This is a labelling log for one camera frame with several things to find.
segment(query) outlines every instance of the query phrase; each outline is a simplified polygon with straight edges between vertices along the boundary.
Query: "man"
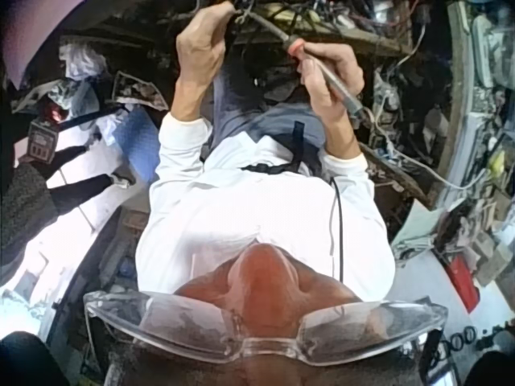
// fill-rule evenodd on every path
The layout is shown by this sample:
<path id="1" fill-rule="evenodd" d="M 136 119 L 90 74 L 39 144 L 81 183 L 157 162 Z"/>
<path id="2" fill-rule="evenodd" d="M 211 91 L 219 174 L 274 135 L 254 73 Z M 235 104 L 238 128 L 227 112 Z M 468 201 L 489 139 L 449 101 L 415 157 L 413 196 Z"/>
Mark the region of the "man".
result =
<path id="1" fill-rule="evenodd" d="M 159 181 L 150 188 L 150 220 L 136 254 L 138 285 L 229 310 L 256 336 L 282 336 L 314 310 L 384 298 L 394 261 L 341 101 L 307 59 L 299 71 L 312 110 L 263 112 L 241 65 L 228 58 L 222 68 L 234 13 L 229 2 L 201 10 L 177 39 L 180 76 L 159 134 Z M 334 65 L 354 94 L 362 90 L 363 72 L 349 46 L 306 43 L 306 49 Z M 213 80 L 212 128 L 200 103 Z M 302 125 L 299 152 L 291 144 Z M 211 134 L 211 153 L 202 162 Z M 316 160 L 309 158 L 313 148 Z M 341 213 L 335 190 L 315 177 L 317 163 L 336 181 Z M 337 280 L 340 219 L 343 284 Z"/>

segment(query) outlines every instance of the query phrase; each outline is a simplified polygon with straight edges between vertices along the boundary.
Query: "hand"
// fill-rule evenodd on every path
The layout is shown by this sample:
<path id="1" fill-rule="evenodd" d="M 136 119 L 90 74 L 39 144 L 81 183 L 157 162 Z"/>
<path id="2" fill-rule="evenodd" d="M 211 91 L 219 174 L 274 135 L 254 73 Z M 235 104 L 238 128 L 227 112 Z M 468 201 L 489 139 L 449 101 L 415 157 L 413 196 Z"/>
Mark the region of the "hand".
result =
<path id="1" fill-rule="evenodd" d="M 358 95 L 365 82 L 363 70 L 359 67 L 352 48 L 346 44 L 306 43 L 304 49 L 307 53 L 323 60 L 328 66 L 336 70 L 342 81 L 347 85 L 353 95 Z M 315 114 L 327 126 L 347 118 L 347 111 L 341 103 L 341 96 L 328 87 L 323 78 L 322 71 L 310 59 L 301 62 L 301 82 L 306 86 L 311 98 L 311 107 Z"/>
<path id="2" fill-rule="evenodd" d="M 235 12 L 230 2 L 204 8 L 177 36 L 180 75 L 171 107 L 176 119 L 200 117 L 202 98 L 224 61 L 225 30 Z"/>

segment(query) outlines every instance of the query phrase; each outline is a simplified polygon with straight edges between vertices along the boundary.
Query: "plastic bag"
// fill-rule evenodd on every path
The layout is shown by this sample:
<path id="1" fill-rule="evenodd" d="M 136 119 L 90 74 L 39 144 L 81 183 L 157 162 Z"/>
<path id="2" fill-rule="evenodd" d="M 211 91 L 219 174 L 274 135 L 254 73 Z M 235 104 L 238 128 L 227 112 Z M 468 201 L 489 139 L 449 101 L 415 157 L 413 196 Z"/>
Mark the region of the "plastic bag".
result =
<path id="1" fill-rule="evenodd" d="M 66 77 L 73 80 L 99 76 L 107 68 L 105 57 L 86 44 L 69 43 L 61 46 L 59 58 L 66 62 Z"/>

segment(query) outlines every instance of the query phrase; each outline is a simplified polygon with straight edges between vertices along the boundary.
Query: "black wire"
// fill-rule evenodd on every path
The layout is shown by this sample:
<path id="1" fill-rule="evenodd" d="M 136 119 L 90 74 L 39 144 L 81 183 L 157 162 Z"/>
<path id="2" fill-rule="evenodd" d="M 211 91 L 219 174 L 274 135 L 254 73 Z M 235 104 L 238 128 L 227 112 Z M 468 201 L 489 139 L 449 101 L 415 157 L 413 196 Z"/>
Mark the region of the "black wire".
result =
<path id="1" fill-rule="evenodd" d="M 340 283 L 344 284 L 344 219 L 341 211 L 340 189 L 338 189 L 338 185 L 336 185 L 333 177 L 331 177 L 329 183 L 335 188 L 338 212 L 340 213 Z"/>

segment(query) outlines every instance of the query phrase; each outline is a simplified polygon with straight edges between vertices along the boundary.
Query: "sleeve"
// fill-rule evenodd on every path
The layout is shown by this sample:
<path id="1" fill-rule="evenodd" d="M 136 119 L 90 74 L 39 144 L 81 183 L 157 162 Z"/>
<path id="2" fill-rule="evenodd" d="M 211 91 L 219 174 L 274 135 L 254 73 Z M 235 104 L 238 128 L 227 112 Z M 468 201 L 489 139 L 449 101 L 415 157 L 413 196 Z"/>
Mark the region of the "sleeve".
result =
<path id="1" fill-rule="evenodd" d="M 200 161 L 202 145 L 212 132 L 201 118 L 181 122 L 167 114 L 159 131 L 159 179 L 150 187 L 150 216 L 166 215 L 187 192 L 190 183 L 204 172 Z"/>
<path id="2" fill-rule="evenodd" d="M 374 185 L 366 172 L 368 164 L 363 154 L 344 160 L 333 157 L 324 150 L 320 160 L 327 177 L 335 179 L 342 205 L 350 211 L 353 231 L 358 235 L 345 244 L 344 256 L 357 257 L 349 264 L 355 273 L 350 280 L 360 289 L 363 301 L 383 299 L 389 292 L 395 276 L 395 260 L 389 246 L 387 229 L 381 213 L 373 200 Z"/>

